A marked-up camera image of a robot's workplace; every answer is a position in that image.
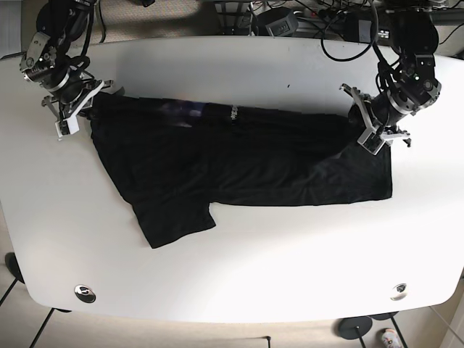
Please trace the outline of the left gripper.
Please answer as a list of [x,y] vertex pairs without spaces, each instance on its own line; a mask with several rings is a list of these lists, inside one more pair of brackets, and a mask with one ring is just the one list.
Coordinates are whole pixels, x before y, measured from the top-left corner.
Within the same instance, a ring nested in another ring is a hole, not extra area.
[[373,110],[368,109],[368,98],[355,87],[343,83],[340,90],[350,95],[354,106],[359,110],[364,130],[357,139],[357,143],[372,155],[377,155],[384,145],[391,146],[393,141],[402,140],[408,147],[411,146],[410,133],[400,130],[397,126],[386,126],[374,115]]

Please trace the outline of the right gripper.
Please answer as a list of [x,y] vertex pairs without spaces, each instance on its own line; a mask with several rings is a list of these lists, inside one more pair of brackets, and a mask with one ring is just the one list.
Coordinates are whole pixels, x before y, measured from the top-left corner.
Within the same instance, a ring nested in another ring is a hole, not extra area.
[[41,101],[42,107],[48,107],[55,116],[55,128],[58,139],[77,133],[80,130],[78,115],[85,113],[92,108],[94,97],[104,89],[113,88],[113,80],[85,79],[75,81],[67,86],[66,90],[78,90],[76,96],[72,96],[69,101],[65,98],[69,96],[65,92],[58,96],[45,96]]

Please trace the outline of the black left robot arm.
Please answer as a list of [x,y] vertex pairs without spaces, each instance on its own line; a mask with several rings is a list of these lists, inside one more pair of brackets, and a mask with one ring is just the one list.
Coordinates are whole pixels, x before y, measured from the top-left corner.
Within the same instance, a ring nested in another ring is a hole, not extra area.
[[349,118],[361,130],[357,143],[376,155],[385,145],[402,140],[411,145],[410,134],[397,123],[430,107],[439,98],[442,85],[435,76],[434,53],[439,45],[438,32],[427,12],[390,10],[390,42],[398,55],[393,68],[377,45],[378,87],[372,97],[347,84],[341,90],[354,101]]

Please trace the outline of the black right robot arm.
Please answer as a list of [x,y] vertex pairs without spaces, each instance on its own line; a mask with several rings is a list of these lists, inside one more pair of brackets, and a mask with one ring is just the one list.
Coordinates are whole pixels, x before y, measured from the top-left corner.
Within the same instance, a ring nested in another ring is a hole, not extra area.
[[113,87],[87,71],[88,48],[98,1],[48,1],[36,20],[36,33],[22,56],[25,80],[48,91],[41,105],[56,118],[59,138],[80,130],[78,116],[92,108],[94,97]]

